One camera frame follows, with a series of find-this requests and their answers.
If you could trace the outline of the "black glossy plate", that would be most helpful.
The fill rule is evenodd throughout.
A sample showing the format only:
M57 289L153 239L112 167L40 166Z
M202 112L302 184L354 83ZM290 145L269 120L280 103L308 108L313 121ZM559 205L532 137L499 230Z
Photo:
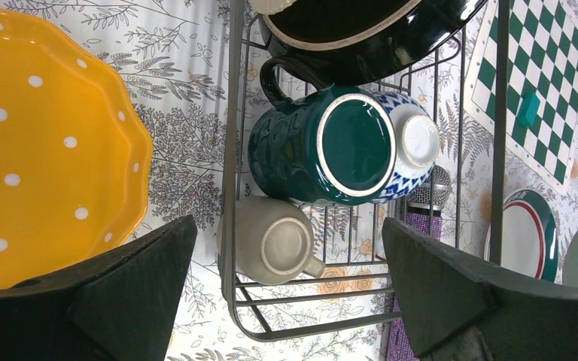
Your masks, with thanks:
M475 0L296 1L260 17L272 59L312 85L357 86L422 60L484 5Z

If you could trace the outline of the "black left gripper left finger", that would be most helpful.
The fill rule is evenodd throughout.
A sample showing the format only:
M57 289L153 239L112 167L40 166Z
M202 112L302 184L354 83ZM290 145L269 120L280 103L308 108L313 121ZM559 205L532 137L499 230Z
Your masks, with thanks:
M0 360L162 360L197 237L190 215L0 290Z

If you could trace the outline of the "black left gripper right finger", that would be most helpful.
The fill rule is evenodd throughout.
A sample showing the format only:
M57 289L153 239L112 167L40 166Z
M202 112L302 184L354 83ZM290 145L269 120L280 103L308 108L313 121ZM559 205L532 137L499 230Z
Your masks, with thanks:
M530 278L388 218L382 240L422 360L578 360L578 288Z

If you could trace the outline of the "yellow polka dot plate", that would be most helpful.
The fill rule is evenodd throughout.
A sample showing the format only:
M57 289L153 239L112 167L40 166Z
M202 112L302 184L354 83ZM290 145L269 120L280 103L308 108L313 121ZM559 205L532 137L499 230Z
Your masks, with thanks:
M0 289L122 245L148 208L152 153L110 65L0 8Z

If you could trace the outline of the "white plate green red rim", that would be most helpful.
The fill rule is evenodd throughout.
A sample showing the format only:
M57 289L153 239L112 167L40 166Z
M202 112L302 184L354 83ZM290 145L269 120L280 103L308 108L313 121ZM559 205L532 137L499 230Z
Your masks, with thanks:
M503 204L503 268L543 281L555 281L559 241L554 214L535 190L520 189Z

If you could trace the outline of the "purple glitter microphone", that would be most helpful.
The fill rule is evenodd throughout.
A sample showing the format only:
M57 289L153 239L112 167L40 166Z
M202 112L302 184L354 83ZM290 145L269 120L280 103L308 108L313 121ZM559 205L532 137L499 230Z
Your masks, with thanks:
M451 193L450 174L443 167L435 165L431 176L407 196L405 223L421 232L431 231L431 235L440 240L443 221L441 212ZM402 319L391 322L386 360L417 360Z

